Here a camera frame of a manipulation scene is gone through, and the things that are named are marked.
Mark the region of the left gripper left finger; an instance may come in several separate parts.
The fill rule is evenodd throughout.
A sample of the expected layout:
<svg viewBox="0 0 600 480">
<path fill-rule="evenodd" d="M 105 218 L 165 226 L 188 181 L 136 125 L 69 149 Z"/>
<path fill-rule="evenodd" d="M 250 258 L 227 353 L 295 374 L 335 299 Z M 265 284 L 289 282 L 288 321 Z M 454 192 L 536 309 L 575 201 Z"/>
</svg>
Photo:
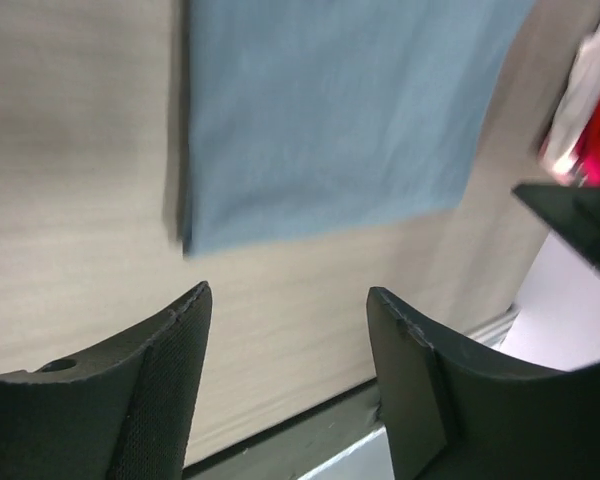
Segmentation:
<svg viewBox="0 0 600 480">
<path fill-rule="evenodd" d="M 179 479 L 212 314 L 201 282 L 29 372 L 0 374 L 0 479 Z"/>
</svg>

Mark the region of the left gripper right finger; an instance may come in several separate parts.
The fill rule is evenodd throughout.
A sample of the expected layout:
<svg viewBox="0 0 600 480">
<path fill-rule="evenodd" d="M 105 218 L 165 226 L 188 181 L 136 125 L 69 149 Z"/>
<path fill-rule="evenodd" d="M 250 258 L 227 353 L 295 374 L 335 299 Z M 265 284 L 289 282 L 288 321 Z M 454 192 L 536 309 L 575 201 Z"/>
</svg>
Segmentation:
<svg viewBox="0 0 600 480">
<path fill-rule="evenodd" d="M 600 479 L 600 362 L 508 356 L 383 287 L 367 323 L 396 478 Z"/>
</svg>

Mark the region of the blue-grey t shirt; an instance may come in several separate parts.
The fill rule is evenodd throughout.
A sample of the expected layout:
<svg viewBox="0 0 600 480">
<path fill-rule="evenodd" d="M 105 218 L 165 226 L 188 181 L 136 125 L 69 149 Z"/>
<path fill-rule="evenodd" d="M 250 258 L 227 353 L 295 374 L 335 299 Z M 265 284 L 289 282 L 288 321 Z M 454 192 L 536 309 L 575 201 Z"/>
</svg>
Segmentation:
<svg viewBox="0 0 600 480">
<path fill-rule="evenodd" d="M 459 205 L 529 1 L 195 1 L 189 255 Z"/>
</svg>

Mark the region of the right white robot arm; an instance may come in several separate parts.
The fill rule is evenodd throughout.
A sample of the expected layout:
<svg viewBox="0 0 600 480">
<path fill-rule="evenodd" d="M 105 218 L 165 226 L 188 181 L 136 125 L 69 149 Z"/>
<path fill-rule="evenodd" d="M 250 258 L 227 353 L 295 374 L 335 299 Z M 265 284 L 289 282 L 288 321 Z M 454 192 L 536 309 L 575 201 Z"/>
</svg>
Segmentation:
<svg viewBox="0 0 600 480">
<path fill-rule="evenodd" d="M 525 182 L 512 194 L 600 273 L 600 187 Z"/>
</svg>

